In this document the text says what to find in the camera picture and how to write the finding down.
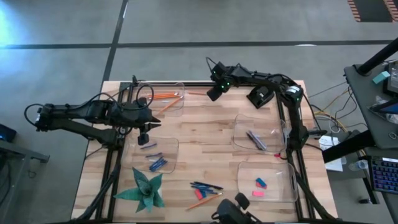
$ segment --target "pink eraser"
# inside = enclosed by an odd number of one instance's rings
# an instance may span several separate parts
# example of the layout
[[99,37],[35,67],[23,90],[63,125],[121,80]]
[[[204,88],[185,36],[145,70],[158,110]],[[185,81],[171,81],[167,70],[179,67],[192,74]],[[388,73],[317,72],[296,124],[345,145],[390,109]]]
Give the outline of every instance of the pink eraser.
[[199,189],[195,190],[195,194],[197,195],[198,199],[201,200],[203,198],[203,196],[201,195],[201,192]]
[[261,184],[259,182],[257,182],[257,181],[256,181],[256,187],[261,187],[262,189],[266,189],[267,188],[267,186],[265,186],[265,187],[261,186]]
[[258,191],[258,190],[253,190],[253,196],[263,197],[264,196],[264,192],[261,192],[261,191]]

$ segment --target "white paper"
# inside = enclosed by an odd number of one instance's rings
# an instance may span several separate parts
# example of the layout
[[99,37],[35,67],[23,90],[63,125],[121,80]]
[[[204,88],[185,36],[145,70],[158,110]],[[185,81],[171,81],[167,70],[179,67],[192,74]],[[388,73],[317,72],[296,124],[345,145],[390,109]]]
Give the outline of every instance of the white paper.
[[[331,141],[331,137],[330,136],[322,136],[319,139],[319,145],[320,145],[320,148],[323,151],[325,151],[328,148],[332,147],[333,144],[337,145],[339,143],[340,142],[338,141],[338,138],[336,138],[336,137],[333,137],[333,142]],[[341,158],[326,163],[325,167],[326,167],[327,170],[340,171],[340,172],[343,171],[343,165],[341,164]]]

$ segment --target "eraser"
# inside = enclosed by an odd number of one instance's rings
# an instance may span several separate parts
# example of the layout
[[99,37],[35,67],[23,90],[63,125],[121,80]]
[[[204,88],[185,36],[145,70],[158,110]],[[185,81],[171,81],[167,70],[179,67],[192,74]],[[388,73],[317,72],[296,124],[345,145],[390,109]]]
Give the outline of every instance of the eraser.
[[382,82],[383,80],[385,80],[388,77],[390,77],[390,73],[387,72],[387,71],[384,71],[384,72],[376,75],[376,77],[373,78],[373,82],[375,84],[378,84],[378,83]]
[[202,198],[205,198],[205,197],[206,197],[206,192],[205,192],[204,190],[200,190],[200,193],[201,193],[201,197],[202,197]]
[[257,182],[257,181],[256,181],[256,186],[257,186],[257,187],[261,187],[262,189],[267,189],[267,186],[263,187],[263,186],[261,186],[260,183]]
[[262,181],[260,178],[256,179],[257,183],[259,183],[261,185],[261,187],[265,187],[266,183],[264,181]]
[[264,192],[258,191],[258,190],[253,190],[253,196],[255,197],[263,197]]
[[200,190],[196,189],[195,190],[195,194],[197,195],[198,199],[201,200],[203,198],[203,196],[201,195]]

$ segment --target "black pole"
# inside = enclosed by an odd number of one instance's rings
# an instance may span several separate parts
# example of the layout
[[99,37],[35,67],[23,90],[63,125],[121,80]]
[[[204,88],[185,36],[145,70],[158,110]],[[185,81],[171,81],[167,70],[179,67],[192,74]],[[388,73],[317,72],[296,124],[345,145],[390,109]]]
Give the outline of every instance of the black pole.
[[367,62],[363,63],[356,71],[362,76],[370,75],[370,71],[376,66],[383,63],[391,55],[398,51],[398,38],[392,41],[389,45],[381,49],[376,55],[370,58]]

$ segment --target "origami plant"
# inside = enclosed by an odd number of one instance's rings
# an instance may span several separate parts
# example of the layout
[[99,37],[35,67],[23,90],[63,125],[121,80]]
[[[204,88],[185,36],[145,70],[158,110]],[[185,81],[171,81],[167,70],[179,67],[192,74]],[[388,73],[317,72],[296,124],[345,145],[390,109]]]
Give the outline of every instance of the origami plant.
[[144,208],[147,208],[147,211],[150,212],[152,210],[152,206],[164,207],[163,199],[158,193],[158,190],[162,185],[162,174],[148,180],[142,172],[135,168],[132,168],[132,171],[138,187],[135,189],[125,190],[114,197],[124,200],[139,201],[136,213]]

